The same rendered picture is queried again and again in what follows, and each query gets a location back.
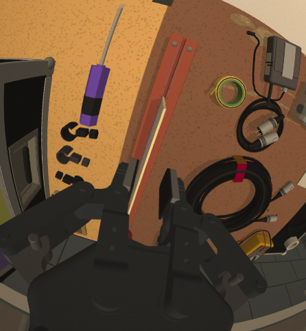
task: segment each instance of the yellow device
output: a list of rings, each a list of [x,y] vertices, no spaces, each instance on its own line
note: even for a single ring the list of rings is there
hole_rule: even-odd
[[[249,237],[252,233],[250,233],[248,236],[246,236],[242,240],[238,240],[238,244],[247,237]],[[242,250],[245,252],[245,254],[250,258],[250,260],[253,262],[257,260],[260,256],[264,254],[264,252],[270,248],[270,237],[265,236],[264,234],[257,233],[255,236],[253,236],[250,240],[248,240],[245,244],[241,246]]]

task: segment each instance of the yellow tape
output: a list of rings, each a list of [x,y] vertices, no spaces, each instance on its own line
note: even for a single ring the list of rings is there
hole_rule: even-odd
[[[230,102],[223,101],[221,97],[221,88],[224,84],[227,82],[235,83],[238,89],[238,95],[237,97]],[[221,78],[218,78],[213,85],[213,88],[209,91],[209,94],[214,94],[214,97],[216,101],[224,108],[234,109],[239,107],[246,99],[246,87],[245,84],[237,77],[233,76],[223,76]]]

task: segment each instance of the drawer handle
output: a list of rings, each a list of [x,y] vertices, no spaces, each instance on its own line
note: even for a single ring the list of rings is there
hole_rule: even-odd
[[[29,148],[23,147],[23,164],[25,166],[25,179],[28,184],[32,183],[32,169],[30,167]]]

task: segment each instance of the screwdriver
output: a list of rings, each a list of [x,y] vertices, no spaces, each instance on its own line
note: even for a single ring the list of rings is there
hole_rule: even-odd
[[[114,19],[112,28],[110,29],[100,64],[91,65],[80,116],[80,123],[83,126],[97,125],[100,107],[102,106],[102,97],[104,96],[107,79],[110,73],[110,69],[106,68],[104,65],[105,57],[123,7],[124,3],[121,3]]]

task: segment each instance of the purple screwdriver handle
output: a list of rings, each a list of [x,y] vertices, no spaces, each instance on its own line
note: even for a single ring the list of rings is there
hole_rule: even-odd
[[[110,69],[105,65],[91,65],[82,105],[80,124],[96,126]]]

